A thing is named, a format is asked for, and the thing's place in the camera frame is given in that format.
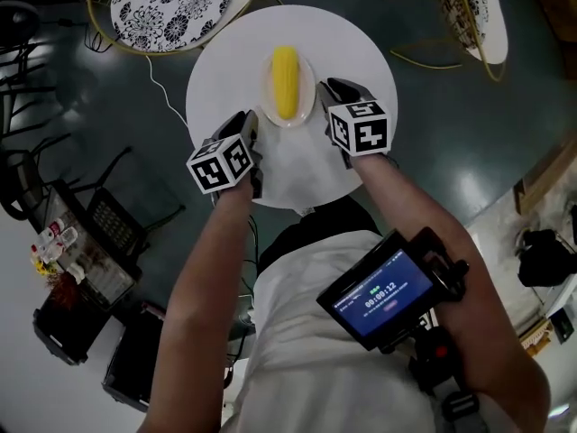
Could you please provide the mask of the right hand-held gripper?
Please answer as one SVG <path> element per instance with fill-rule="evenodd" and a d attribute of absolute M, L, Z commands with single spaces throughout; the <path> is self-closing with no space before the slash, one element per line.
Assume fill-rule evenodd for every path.
<path fill-rule="evenodd" d="M 389 109 L 369 89 L 344 78 L 327 78 L 316 85 L 325 112 L 325 134 L 336 146 L 347 169 L 352 157 L 389 151 Z"/>

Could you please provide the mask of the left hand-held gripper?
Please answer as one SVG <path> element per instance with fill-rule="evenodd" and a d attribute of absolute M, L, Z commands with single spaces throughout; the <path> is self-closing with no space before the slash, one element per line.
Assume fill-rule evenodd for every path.
<path fill-rule="evenodd" d="M 217 198 L 248 175 L 252 197 L 260 198 L 262 155 L 256 150 L 259 118 L 249 109 L 235 114 L 206 138 L 187 161 L 187 167 L 203 195 Z"/>

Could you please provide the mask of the white oval plate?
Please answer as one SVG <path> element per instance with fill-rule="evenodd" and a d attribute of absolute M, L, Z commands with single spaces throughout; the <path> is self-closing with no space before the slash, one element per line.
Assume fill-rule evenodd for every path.
<path fill-rule="evenodd" d="M 272 55 L 273 53 L 266 59 L 261 70 L 261 110 L 278 127 L 294 128 L 300 126 L 310 116 L 315 103 L 316 91 L 313 70 L 307 60 L 298 53 L 298 110 L 294 117 L 289 120 L 283 120 L 279 117 L 275 105 L 272 80 Z"/>

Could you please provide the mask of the yellow corn cob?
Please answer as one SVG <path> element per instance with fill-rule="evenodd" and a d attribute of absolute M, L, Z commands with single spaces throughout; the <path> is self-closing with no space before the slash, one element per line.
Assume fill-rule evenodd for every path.
<path fill-rule="evenodd" d="M 292 46 L 276 47 L 272 55 L 272 80 L 279 117 L 289 120 L 298 110 L 299 64 Z"/>

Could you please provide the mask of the person's left forearm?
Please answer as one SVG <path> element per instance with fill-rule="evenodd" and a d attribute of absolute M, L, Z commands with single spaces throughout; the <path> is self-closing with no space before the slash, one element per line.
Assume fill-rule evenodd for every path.
<path fill-rule="evenodd" d="M 227 342 L 249 232 L 253 187 L 222 192 L 169 298 L 151 387 L 137 433 L 216 433 Z"/>

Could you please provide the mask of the person's right forearm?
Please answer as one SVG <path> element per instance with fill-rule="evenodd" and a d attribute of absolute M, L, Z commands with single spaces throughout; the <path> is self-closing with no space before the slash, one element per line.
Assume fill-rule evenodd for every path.
<path fill-rule="evenodd" d="M 470 386 L 500 402 L 548 406 L 550 389 L 540 366 L 524 351 L 480 252 L 463 225 L 383 155 L 352 159 L 386 222 L 407 238 L 430 227 L 452 258 L 466 261 L 466 292 L 436 310 L 459 346 Z"/>

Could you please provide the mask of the round white table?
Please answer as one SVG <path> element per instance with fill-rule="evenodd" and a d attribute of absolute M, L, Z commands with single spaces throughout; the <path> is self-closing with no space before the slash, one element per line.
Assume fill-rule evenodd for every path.
<path fill-rule="evenodd" d="M 252 109 L 259 117 L 255 145 L 263 160 L 266 207 L 299 211 L 324 205 L 356 190 L 360 178 L 348 170 L 325 135 L 327 121 L 314 103 L 303 124 L 281 128 L 264 113 L 263 81 L 278 46 L 297 49 L 316 80 L 344 78 L 365 86 L 398 119 L 398 95 L 389 64 L 377 45 L 343 17 L 303 5 L 279 5 L 227 25 L 203 49 L 186 95 L 187 124 L 195 146 L 232 115 Z"/>

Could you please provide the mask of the gold chair round floral cushion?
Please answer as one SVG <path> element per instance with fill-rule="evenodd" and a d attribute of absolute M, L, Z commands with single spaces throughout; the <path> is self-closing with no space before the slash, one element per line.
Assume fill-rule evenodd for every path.
<path fill-rule="evenodd" d="M 263 0 L 266 6 L 280 0 Z M 202 47 L 256 0 L 87 0 L 96 32 L 131 54 L 163 56 Z"/>

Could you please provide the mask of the dark glass side table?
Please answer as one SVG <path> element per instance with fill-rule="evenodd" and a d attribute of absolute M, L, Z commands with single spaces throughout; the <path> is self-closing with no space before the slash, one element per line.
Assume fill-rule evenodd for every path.
<path fill-rule="evenodd" d="M 61 218 L 66 224 L 63 231 L 70 226 L 78 230 L 78 240 L 52 263 L 59 272 L 66 272 L 73 262 L 81 265 L 86 278 L 78 284 L 79 291 L 104 311 L 122 301 L 142 277 L 137 258 L 143 235 L 136 222 L 124 222 L 112 210 L 115 205 L 112 195 L 100 187 L 84 207 L 69 184 L 56 180 L 50 184 L 41 225 L 42 231 Z M 45 263 L 48 247 L 37 248 Z"/>

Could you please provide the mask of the black curved chair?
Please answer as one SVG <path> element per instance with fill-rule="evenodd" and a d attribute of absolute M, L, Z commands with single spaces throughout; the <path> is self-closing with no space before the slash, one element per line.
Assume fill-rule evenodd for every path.
<path fill-rule="evenodd" d="M 43 139 L 32 150 L 0 149 L 0 206 L 17 221 L 29 220 L 46 198 L 39 170 L 41 153 L 71 134 Z"/>

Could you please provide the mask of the person's white shirt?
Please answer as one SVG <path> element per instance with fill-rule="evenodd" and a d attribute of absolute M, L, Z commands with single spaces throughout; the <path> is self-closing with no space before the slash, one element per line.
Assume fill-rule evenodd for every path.
<path fill-rule="evenodd" d="M 259 274 L 256 340 L 222 433 L 436 433 L 405 357 L 366 351 L 316 302 L 379 240 L 370 231 L 331 236 Z"/>

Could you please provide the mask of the red dried plant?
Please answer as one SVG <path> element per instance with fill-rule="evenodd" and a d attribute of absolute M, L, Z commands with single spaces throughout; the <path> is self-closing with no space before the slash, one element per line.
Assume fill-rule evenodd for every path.
<path fill-rule="evenodd" d="M 47 276 L 47 286 L 52 299 L 62 307 L 71 309 L 80 297 L 76 278 L 69 272 L 53 273 Z"/>

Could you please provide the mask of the grey office chair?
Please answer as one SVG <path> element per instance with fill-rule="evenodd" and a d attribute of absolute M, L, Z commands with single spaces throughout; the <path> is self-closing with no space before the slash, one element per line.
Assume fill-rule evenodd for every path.
<path fill-rule="evenodd" d="M 41 18 L 34 6 L 21 1 L 0 1 L 0 47 L 26 43 L 40 25 Z"/>

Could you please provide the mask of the yellow sunflower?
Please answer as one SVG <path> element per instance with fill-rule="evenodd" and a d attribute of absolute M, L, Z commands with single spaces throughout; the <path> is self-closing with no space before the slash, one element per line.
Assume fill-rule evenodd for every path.
<path fill-rule="evenodd" d="M 31 262 L 40 276 L 46 277 L 59 272 L 59 269 L 54 263 L 45 263 L 42 260 L 35 244 L 31 246 Z"/>

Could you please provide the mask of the black bag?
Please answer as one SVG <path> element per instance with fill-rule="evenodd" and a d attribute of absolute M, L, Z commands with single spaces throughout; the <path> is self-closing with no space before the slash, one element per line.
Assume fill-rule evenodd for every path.
<path fill-rule="evenodd" d="M 525 287 L 558 286 L 577 273 L 577 253 L 552 229 L 524 232 L 517 257 L 517 276 Z"/>

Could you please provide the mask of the wooden frame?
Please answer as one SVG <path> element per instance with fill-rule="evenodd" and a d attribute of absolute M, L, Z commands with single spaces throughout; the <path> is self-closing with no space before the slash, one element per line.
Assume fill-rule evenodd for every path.
<path fill-rule="evenodd" d="M 520 216 L 533 210 L 577 158 L 577 132 L 567 134 L 513 187 Z"/>

